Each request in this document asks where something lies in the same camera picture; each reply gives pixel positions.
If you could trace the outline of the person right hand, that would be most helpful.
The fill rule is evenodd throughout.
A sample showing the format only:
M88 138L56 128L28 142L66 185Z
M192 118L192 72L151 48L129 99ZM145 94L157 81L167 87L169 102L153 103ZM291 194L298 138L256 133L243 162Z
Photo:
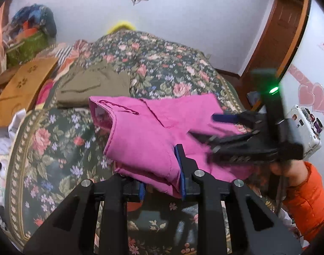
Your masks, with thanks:
M288 179L290 187L297 187L308 177L308 169L303 160L292 160L284 163L271 163L270 170Z

